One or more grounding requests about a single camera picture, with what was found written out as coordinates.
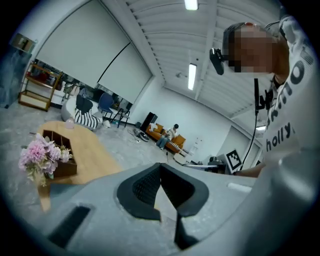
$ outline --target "wooden table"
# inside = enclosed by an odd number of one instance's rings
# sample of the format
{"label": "wooden table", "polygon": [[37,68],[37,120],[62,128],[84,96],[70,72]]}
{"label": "wooden table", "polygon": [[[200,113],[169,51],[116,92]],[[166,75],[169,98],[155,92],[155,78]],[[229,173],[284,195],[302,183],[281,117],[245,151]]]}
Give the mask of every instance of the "wooden table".
{"label": "wooden table", "polygon": [[65,128],[62,121],[50,121],[41,125],[38,133],[43,130],[54,131],[70,140],[73,155],[77,164],[77,175],[59,179],[47,179],[47,186],[42,187],[39,179],[36,185],[44,211],[50,208],[50,184],[85,184],[91,180],[122,171],[116,160],[100,144],[98,137],[88,128],[74,125],[74,129]]}

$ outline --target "black speaker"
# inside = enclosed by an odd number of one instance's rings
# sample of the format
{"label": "black speaker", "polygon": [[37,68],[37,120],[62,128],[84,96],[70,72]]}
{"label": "black speaker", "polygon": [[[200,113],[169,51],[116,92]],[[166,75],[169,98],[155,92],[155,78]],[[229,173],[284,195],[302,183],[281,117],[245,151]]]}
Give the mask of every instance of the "black speaker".
{"label": "black speaker", "polygon": [[145,132],[148,128],[148,125],[150,123],[154,123],[157,120],[157,118],[158,117],[156,114],[149,112],[149,114],[146,116],[146,119],[142,123],[140,130]]}

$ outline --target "shelving unit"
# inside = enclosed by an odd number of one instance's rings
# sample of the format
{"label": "shelving unit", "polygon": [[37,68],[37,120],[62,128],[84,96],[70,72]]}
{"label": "shelving unit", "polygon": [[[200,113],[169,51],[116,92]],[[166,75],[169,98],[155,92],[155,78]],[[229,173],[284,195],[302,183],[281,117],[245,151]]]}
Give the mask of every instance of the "shelving unit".
{"label": "shelving unit", "polygon": [[[48,111],[52,96],[62,74],[61,71],[55,70],[53,72],[35,63],[31,63],[24,77],[26,81],[25,89],[20,92],[18,102],[21,105]],[[42,90],[49,97],[41,95],[39,91],[42,92]]]}

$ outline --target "white ceiling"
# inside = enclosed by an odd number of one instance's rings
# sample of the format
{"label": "white ceiling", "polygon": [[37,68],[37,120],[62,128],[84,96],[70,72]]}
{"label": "white ceiling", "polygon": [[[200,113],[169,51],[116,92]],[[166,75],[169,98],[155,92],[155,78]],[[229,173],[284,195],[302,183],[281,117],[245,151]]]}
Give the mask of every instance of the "white ceiling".
{"label": "white ceiling", "polygon": [[[227,69],[223,76],[218,75],[209,61],[209,50],[221,48],[224,29],[234,23],[253,22],[265,26],[276,21],[279,7],[274,1],[198,0],[199,8],[195,11],[186,10],[184,0],[117,2],[122,14],[132,16],[131,30],[138,25],[140,31],[136,30],[133,35],[128,26],[124,29],[131,38],[139,36],[143,41],[139,47],[132,38],[145,60],[143,52],[152,51],[153,56],[148,58],[153,58],[152,64],[156,63],[166,88],[208,106],[252,133],[255,121],[253,77]],[[116,11],[110,4],[108,7],[111,12]],[[193,90],[188,89],[190,63],[197,65]],[[259,77],[259,85],[261,92],[267,90],[270,76]],[[265,120],[258,122],[258,126],[264,124]]]}

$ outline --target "orange sofa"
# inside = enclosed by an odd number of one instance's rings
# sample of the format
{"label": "orange sofa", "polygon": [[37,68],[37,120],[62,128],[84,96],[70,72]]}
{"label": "orange sofa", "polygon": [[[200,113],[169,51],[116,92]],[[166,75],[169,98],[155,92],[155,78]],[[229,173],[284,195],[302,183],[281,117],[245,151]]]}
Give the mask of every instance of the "orange sofa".
{"label": "orange sofa", "polygon": [[[151,125],[147,127],[145,133],[148,134],[150,137],[154,138],[155,140],[159,140],[164,133],[163,125],[156,123],[157,128],[153,129],[153,131],[150,131]],[[182,137],[180,134],[173,138],[171,141],[168,141],[165,144],[165,147],[173,151],[174,153],[179,153],[180,150],[182,150],[184,143],[186,139]]]}

